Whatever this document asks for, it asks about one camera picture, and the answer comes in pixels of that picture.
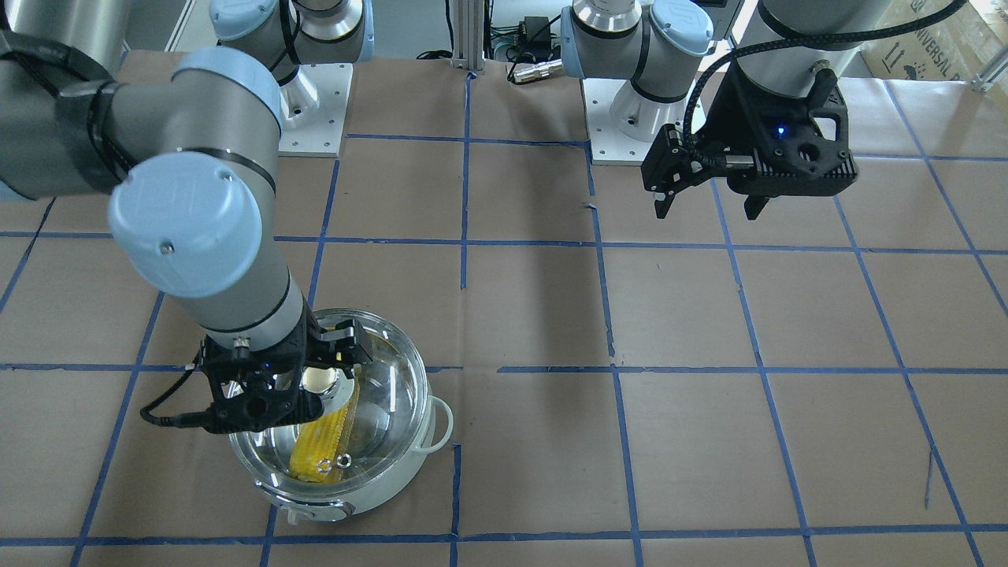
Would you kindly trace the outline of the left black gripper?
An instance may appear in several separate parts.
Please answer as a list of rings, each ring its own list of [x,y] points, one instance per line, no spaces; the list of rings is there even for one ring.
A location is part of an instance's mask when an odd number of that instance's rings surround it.
[[[792,98],[748,78],[737,56],[721,61],[728,71],[703,126],[692,133],[662,126],[642,161],[642,187],[653,193],[656,218],[667,218],[676,194],[712,177],[746,196],[749,221],[772,198],[832,197],[856,182],[847,105],[829,62],[807,65],[809,92]]]

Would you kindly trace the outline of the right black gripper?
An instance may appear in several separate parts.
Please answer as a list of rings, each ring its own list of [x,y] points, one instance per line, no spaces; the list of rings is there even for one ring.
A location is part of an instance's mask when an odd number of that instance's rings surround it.
[[[306,369],[335,369],[335,390],[356,390],[363,364],[373,359],[373,341],[360,318],[321,327],[307,308],[277,344],[263,350],[202,341],[198,366],[213,401],[197,413],[195,427],[213,434],[262,432],[323,417],[323,399],[302,385]]]

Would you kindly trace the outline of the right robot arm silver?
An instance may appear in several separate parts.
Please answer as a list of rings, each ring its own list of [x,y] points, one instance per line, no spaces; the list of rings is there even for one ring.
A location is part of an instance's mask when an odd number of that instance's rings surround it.
[[[216,46],[165,85],[117,80],[126,1],[2,3],[2,198],[109,196],[115,241],[206,332],[208,409],[165,428],[261,432],[348,406],[371,359],[354,319],[324,329],[274,240],[275,171],[307,65],[365,60],[368,1],[213,1]]]

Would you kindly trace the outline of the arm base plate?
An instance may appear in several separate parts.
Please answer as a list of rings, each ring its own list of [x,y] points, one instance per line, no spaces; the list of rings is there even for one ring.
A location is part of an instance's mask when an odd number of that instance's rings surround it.
[[[338,158],[354,66],[302,65],[280,87],[281,157]]]
[[[683,126],[687,100],[658,103],[636,92],[630,80],[582,80],[584,118],[595,165],[638,166],[666,124]]]

